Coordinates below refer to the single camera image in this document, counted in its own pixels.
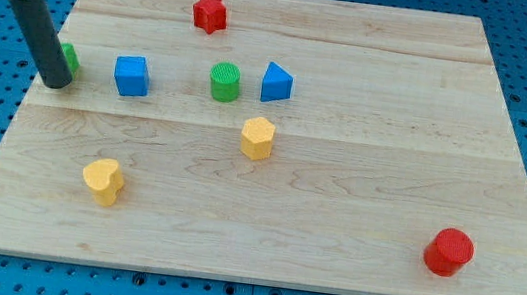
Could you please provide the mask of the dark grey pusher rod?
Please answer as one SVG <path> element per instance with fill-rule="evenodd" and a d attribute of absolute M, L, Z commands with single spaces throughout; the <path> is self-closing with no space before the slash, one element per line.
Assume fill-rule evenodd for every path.
<path fill-rule="evenodd" d="M 64 88 L 73 74 L 58 39 L 46 0 L 10 0 L 12 12 L 47 88 Z"/>

